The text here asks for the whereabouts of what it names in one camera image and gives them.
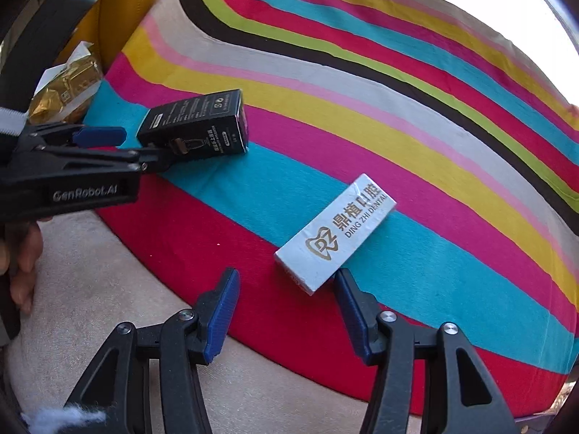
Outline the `person left hand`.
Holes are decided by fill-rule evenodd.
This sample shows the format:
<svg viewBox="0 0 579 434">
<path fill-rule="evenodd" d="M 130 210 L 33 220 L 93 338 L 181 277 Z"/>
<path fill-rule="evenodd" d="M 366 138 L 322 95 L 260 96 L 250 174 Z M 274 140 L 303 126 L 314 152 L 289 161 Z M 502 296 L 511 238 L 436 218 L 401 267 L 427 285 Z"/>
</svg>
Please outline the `person left hand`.
<svg viewBox="0 0 579 434">
<path fill-rule="evenodd" d="M 40 222 L 51 221 L 41 218 Z M 1 274 L 10 275 L 9 294 L 16 306 L 29 315 L 32 310 L 37 280 L 36 263 L 43 253 L 43 238 L 39 221 L 5 224 L 1 239 Z"/>
</svg>

